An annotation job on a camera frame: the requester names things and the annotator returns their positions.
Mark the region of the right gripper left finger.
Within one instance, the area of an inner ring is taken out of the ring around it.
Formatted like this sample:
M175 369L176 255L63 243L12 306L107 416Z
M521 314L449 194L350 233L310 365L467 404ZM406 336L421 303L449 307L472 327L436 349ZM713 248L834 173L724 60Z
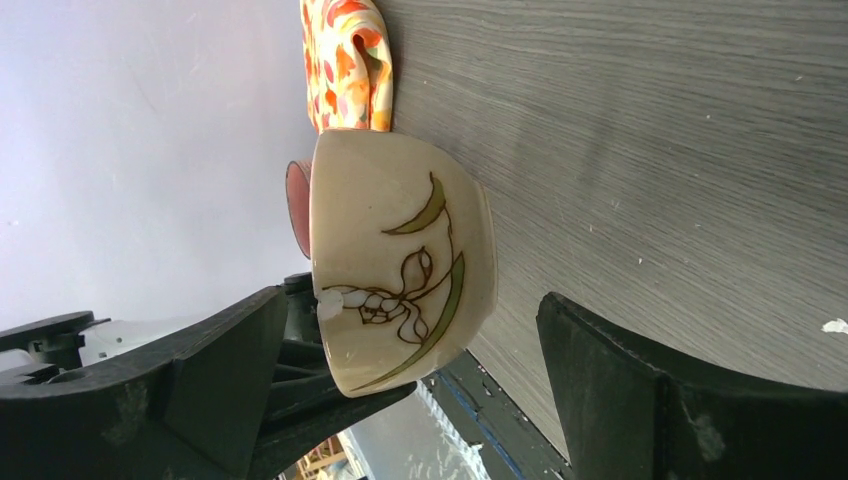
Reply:
M278 286L91 365L89 311L4 332L28 364L1 372L5 479L244 479L277 362Z

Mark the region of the white ceramic bowl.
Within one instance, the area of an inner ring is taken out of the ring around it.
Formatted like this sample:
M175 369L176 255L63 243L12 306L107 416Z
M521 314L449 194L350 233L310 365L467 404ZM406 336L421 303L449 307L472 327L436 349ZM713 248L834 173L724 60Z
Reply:
M489 201L434 145L396 132L323 132L309 220L317 322L332 378L348 398L446 366L495 309Z

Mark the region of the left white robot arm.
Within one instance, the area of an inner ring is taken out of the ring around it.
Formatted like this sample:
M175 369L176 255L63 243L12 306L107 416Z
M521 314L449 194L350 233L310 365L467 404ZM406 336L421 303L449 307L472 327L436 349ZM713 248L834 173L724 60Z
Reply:
M296 275L211 317L123 321L80 311L6 330L5 479L271 479L330 436L405 399L336 386Z

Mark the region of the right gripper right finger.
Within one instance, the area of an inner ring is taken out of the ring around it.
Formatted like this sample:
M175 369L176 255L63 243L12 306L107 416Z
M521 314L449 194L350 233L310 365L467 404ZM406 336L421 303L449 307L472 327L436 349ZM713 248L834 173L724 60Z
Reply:
M551 292L536 317L579 479L843 479L847 396L748 375Z

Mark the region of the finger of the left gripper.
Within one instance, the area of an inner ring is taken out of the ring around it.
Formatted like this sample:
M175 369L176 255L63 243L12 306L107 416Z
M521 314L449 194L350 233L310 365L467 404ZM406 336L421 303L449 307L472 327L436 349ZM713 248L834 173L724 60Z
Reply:
M332 435L410 396L416 382L348 398L337 387L321 343L312 276L283 284L287 319L262 424L253 449L250 479L272 479Z

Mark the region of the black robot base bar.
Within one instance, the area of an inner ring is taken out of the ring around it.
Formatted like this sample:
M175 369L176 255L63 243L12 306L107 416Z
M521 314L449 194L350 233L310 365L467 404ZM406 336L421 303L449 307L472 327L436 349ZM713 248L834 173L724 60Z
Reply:
M423 385L492 479L567 480L571 464L465 351Z

